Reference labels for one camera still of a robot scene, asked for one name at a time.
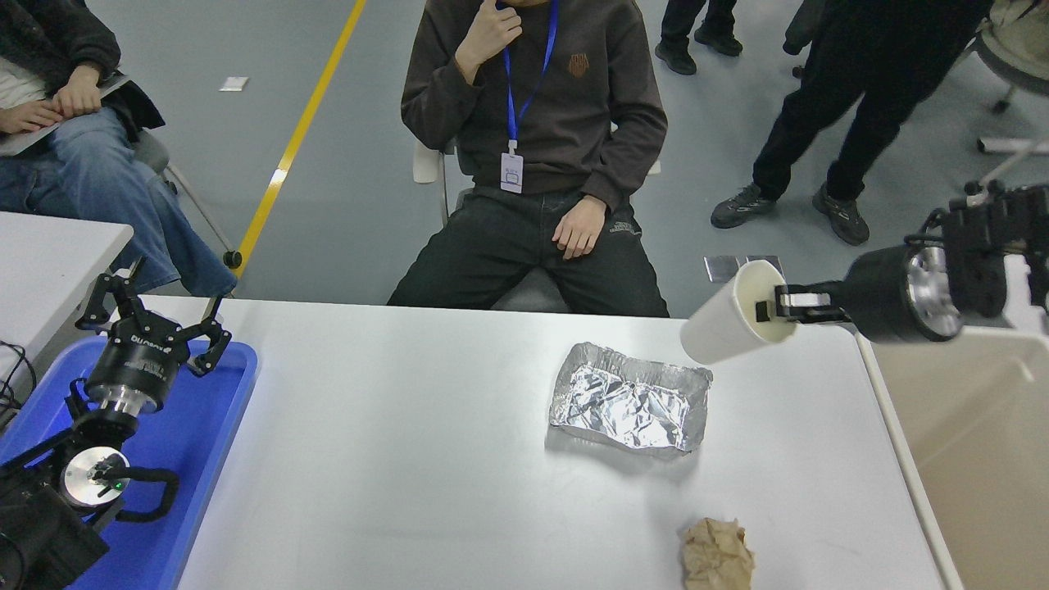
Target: wrist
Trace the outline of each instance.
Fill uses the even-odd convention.
[[[583,202],[584,203],[590,203],[591,205],[594,205],[594,206],[597,206],[597,207],[600,207],[601,211],[606,211],[607,209],[609,209],[607,203],[601,201],[600,198],[594,196],[593,194],[584,194],[583,195]]]
[[[459,73],[463,75],[463,79],[468,84],[473,85],[474,79],[477,77],[477,70],[480,69],[480,62],[473,56],[470,49],[464,48],[462,45],[455,50],[453,61]]]
[[[81,62],[69,75],[69,80],[82,80],[97,85],[102,78],[102,66],[94,62]]]

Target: crumpled foil tray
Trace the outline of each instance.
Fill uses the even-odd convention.
[[[713,373],[627,357],[583,342],[554,385],[550,423],[582,439],[663,458],[699,448]]]

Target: blue tray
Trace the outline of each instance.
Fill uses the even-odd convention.
[[[0,439],[0,461],[7,461],[70,425],[65,398],[69,382],[87,377],[106,344],[87,338],[66,349],[37,386],[25,407]],[[207,342],[193,340],[199,354]],[[255,385],[255,351],[231,342],[215,371],[202,378],[183,367],[164,409],[138,417],[138,431],[122,449],[132,465],[165,467],[180,485],[171,512],[147,524],[114,522],[102,532],[106,553],[70,586],[78,590],[135,588],[173,590],[189,559],[205,509]],[[128,510],[152,510],[162,484],[132,482],[124,492]]]

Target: blue jeans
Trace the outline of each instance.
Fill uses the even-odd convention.
[[[236,287],[175,195],[134,159],[112,109],[66,121],[46,141],[51,149],[42,155],[0,157],[0,210],[131,226],[134,235],[112,268],[145,257],[135,281],[140,293],[175,280],[200,297]]]

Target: notebook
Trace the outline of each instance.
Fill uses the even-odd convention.
[[[110,92],[120,88],[130,80],[127,76],[117,75],[111,77],[102,86],[99,86],[99,93],[102,98],[106,98]],[[0,138],[0,156],[4,155],[18,155],[29,148],[33,144],[39,142],[40,140],[46,138],[51,133],[51,131],[59,128],[61,123],[56,123],[50,127],[44,127],[39,131],[33,131],[31,133],[16,133],[14,135],[5,135]]]

